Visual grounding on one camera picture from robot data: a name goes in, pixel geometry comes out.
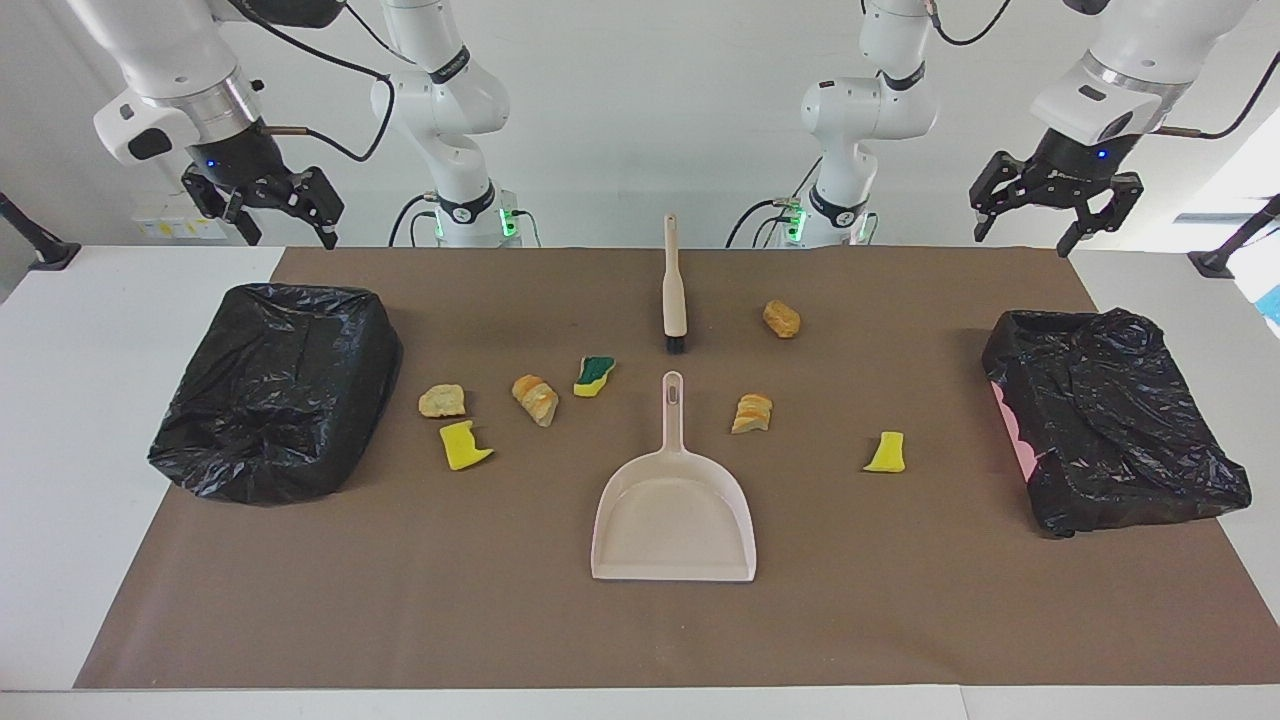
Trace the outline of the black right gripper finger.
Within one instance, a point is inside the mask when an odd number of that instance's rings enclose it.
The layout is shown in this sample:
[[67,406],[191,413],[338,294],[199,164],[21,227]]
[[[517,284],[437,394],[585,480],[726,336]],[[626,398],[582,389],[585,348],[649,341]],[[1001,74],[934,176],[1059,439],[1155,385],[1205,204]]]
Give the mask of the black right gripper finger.
[[233,225],[248,246],[260,243],[262,232],[250,211],[244,210],[238,190],[233,188],[230,196],[224,199],[220,190],[198,170],[183,172],[183,187],[202,217]]
[[338,245],[337,224],[346,205],[319,167],[294,176],[294,215],[314,228],[321,246]]

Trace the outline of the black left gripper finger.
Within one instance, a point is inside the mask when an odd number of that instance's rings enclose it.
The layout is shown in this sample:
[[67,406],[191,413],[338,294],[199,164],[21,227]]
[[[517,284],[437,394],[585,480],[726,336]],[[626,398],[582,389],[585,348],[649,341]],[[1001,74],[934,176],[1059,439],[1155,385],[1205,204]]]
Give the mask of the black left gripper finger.
[[1030,160],[1018,160],[1010,152],[995,152],[970,186],[970,206],[975,211],[974,241],[984,241],[995,219],[1009,208],[1019,208],[1015,197],[1027,190]]
[[1062,233],[1057,242],[1057,255],[1068,258],[1084,240],[1098,232],[1114,232],[1128,218],[1144,191],[1139,176],[1112,176],[1108,178],[1110,200],[1098,210],[1092,211],[1089,200],[1103,192],[1101,181],[1091,181],[1083,190],[1074,190],[1069,208],[1075,213],[1075,220]]

